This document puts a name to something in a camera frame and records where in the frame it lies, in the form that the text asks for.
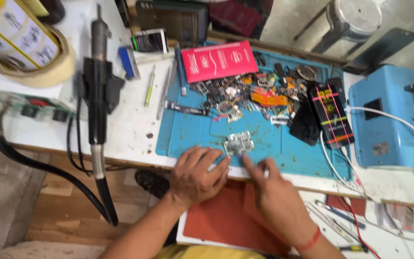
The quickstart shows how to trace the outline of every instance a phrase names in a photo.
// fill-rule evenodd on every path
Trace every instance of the blue power supply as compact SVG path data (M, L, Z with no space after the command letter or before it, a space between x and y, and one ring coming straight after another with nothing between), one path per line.
M274 71L274 63L281 63L283 67L290 69L297 65L305 64L315 69L317 81L325 82L329 65L309 62L302 59L279 55L266 51L260 52L266 59L266 66L259 66L261 71ZM342 70L335 69L333 74L342 77ZM182 84L187 85L183 77ZM187 88L187 96L180 94L180 77L176 75L173 85L169 88L167 100L180 105L201 108L201 104L207 99L195 91ZM289 127L276 127L267 121L261 112L243 111L244 117L238 121L228 123L226 119L213 121L213 112L210 117L191 115L164 110L161 121L156 153L158 155L178 158L185 150L194 146L213 147L224 150L223 142L228 135L248 130L254 142L254 150L248 153L254 162L259 162L267 157L275 159L277 166L284 173L301 174L314 177L333 178L334 174L325 159L321 144L314 147L302 142L290 135ZM352 180L351 169L339 150L328 149L328 154L333 165L341 177ZM232 157L232 166L241 166L238 156Z
M414 93L403 88L414 84L414 70L385 65L349 89L351 106L382 108L414 126ZM352 110L356 157L361 166L414 168L414 131L385 116L366 118Z

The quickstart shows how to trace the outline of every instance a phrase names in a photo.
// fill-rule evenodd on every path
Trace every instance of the person's right hand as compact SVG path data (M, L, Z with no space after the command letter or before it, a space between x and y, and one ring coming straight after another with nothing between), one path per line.
M274 160L265 159L255 166L244 154L242 162L254 181L258 208L288 245L301 246L312 241L317 225L309 217L298 191L282 178ZM269 177L265 177L265 169L269 170Z

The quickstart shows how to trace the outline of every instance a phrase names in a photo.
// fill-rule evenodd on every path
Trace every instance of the screen protector box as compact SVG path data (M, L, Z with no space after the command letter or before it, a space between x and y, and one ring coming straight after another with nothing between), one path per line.
M248 41L181 50L188 83L257 72Z

